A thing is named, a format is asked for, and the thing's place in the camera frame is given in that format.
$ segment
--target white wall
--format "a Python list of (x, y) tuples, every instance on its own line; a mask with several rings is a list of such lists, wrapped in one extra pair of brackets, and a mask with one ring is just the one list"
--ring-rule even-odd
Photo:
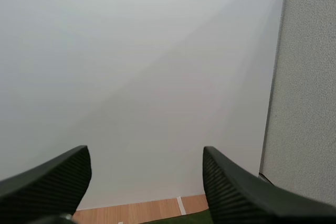
[(80, 208), (200, 194), (260, 163), (282, 0), (0, 0), (0, 179), (87, 144)]

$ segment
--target wooden floor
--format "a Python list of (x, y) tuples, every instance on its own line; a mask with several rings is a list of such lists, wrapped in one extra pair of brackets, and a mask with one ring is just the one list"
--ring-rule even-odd
[[(182, 197), (187, 214), (203, 211), (208, 208), (205, 195)], [(103, 207), (80, 210), (74, 214), (79, 224), (138, 224), (151, 220), (159, 220), (180, 216), (177, 199), (165, 199), (138, 204), (115, 207)]]

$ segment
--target gray textured wall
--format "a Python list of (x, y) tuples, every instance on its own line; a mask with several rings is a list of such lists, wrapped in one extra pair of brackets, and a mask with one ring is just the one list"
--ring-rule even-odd
[(261, 172), (336, 205), (336, 0), (285, 0)]

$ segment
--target green carpet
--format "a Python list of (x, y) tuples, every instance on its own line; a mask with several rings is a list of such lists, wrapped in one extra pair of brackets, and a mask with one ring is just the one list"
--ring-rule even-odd
[(146, 222), (146, 224), (213, 224), (209, 210), (190, 215)]

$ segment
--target white tape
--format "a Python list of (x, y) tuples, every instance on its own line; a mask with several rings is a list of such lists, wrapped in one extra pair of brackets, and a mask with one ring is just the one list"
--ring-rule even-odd
[(179, 204), (181, 215), (186, 215), (181, 197), (177, 197), (176, 199), (177, 199), (177, 203)]

